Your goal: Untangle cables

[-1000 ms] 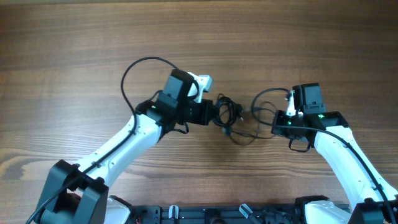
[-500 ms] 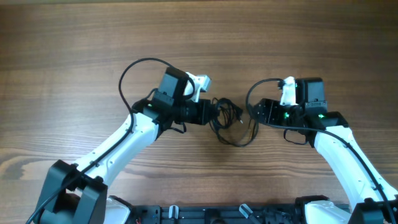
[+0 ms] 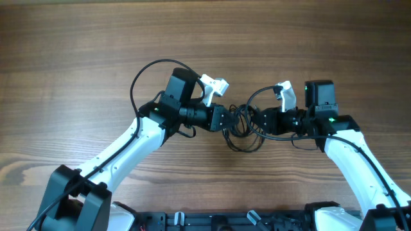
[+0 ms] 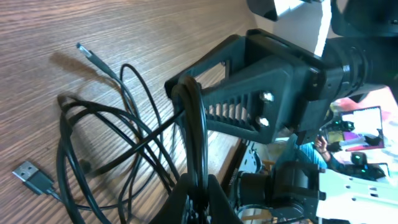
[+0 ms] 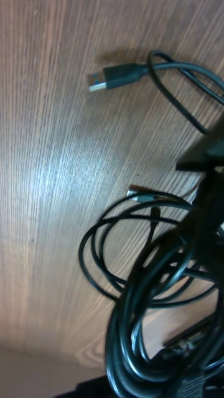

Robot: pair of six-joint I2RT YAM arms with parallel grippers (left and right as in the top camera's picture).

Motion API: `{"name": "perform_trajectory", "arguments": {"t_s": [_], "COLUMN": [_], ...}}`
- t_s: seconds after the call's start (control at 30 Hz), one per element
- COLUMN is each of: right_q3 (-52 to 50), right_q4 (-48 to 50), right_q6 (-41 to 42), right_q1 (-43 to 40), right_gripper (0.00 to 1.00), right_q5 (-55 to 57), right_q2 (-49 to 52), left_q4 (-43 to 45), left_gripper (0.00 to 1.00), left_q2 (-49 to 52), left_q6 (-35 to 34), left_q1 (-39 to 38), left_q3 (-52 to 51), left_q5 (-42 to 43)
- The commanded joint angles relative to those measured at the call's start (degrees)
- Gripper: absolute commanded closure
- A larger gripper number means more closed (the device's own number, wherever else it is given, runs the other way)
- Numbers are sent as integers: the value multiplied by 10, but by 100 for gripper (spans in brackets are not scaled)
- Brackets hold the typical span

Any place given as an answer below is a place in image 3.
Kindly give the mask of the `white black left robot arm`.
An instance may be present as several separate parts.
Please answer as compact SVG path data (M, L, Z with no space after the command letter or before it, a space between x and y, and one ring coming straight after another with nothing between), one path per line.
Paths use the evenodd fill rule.
M52 172L29 230L131 230L137 215L112 201L120 183L180 127L218 132L238 121L222 105L229 84L222 78L175 68L165 90L136 110L128 129L100 154L71 169Z

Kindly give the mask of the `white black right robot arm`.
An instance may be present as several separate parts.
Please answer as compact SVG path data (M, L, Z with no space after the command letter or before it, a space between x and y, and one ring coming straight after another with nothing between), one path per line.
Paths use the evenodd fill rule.
M245 107L245 120L258 136L273 141L312 139L339 168L354 192L362 219L347 213L339 204L318 202L306 205L312 230L410 230L410 195L384 170L369 149L356 121L339 115L335 86L331 80L307 81L305 107L296 107L289 81L270 87L281 106L265 110Z

